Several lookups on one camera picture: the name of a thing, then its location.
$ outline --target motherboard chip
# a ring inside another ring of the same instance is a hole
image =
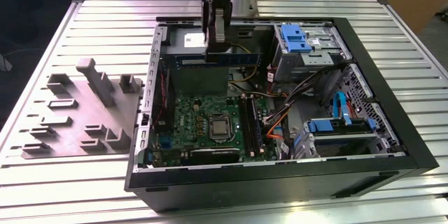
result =
[[[227,121],[214,121],[213,122],[213,134],[214,135],[226,135],[227,134]]]
[[[209,118],[209,135],[217,143],[225,143],[231,139],[233,127],[231,119],[227,114],[214,114]]]

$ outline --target aluminum table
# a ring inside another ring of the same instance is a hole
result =
[[[389,5],[375,0],[259,0],[261,16],[346,17],[441,167],[359,198],[154,212],[123,190],[129,155],[26,160],[53,73],[91,57],[110,78],[146,79],[157,16],[199,16],[199,0],[74,0],[0,134],[0,221],[138,223],[448,223],[448,74]]]

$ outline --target blue clip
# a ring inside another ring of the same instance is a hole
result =
[[[343,118],[347,125],[353,124],[351,117],[349,115],[349,107],[347,107],[347,101],[346,101],[346,94],[345,92],[337,92],[334,97],[334,117],[339,118],[339,108],[338,108],[338,102],[342,103],[342,112],[343,112]]]
[[[310,132],[317,132],[317,124],[315,124],[315,122],[309,122],[309,129],[310,129]]]
[[[301,140],[302,140],[302,136],[299,135],[297,140],[295,140],[295,146],[299,144]]]
[[[367,121],[370,123],[371,130],[375,130],[377,129],[377,120],[373,119],[373,118],[369,118]]]
[[[311,52],[313,47],[307,42],[307,34],[299,25],[282,25],[282,33],[289,52]]]
[[[318,131],[334,131],[334,126],[331,125],[330,120],[317,120],[314,121]]]

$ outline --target ram slot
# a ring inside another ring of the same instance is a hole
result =
[[[242,120],[243,136],[245,136],[245,150],[246,150],[247,155],[254,157],[255,156],[254,145],[253,145],[254,128],[251,128],[251,124],[250,124],[246,96],[241,97],[239,108],[241,108],[241,120]]]
[[[261,121],[259,121],[259,116],[258,116],[258,108],[255,106],[255,99],[254,95],[250,98],[250,111],[251,111],[251,121],[253,121],[253,129],[254,130],[254,149],[258,154],[265,153],[263,149],[263,138],[262,138],[262,128],[261,128]]]

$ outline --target open computer tower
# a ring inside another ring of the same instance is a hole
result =
[[[345,18],[158,18],[126,190],[155,211],[361,196],[438,162]]]

